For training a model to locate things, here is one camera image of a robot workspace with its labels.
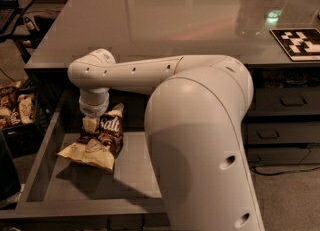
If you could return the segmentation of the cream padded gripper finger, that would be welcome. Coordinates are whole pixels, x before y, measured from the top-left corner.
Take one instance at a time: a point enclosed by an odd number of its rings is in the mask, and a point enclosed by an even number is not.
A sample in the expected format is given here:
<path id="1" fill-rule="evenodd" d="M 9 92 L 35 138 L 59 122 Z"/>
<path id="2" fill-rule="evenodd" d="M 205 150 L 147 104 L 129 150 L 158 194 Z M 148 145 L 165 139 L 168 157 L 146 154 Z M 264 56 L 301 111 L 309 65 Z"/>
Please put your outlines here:
<path id="1" fill-rule="evenodd" d="M 83 128 L 87 133 L 93 134 L 98 128 L 99 119 L 85 116 L 83 119 Z"/>

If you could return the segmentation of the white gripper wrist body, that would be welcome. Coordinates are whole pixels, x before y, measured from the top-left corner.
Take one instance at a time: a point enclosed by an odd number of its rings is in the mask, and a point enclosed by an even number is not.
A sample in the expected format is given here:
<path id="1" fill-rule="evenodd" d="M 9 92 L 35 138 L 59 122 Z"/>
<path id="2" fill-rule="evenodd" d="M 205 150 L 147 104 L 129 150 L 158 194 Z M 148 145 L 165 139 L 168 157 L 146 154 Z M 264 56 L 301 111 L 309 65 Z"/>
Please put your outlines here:
<path id="1" fill-rule="evenodd" d="M 80 111 L 88 117 L 98 118 L 102 116 L 109 106 L 109 92 L 105 88 L 80 90 Z"/>

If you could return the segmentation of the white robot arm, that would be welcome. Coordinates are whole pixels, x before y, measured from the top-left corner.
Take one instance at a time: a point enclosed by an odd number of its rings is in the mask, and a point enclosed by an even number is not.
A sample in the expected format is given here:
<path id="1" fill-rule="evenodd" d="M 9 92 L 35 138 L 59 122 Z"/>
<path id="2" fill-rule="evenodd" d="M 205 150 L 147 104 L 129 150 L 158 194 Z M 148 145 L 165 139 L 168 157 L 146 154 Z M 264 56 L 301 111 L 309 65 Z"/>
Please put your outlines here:
<path id="1" fill-rule="evenodd" d="M 149 97 L 144 132 L 170 225 L 176 231 L 265 231 L 243 146 L 253 99 L 247 68 L 227 55 L 118 63 L 104 49 L 73 61 L 80 110 L 99 116 L 111 89 Z"/>

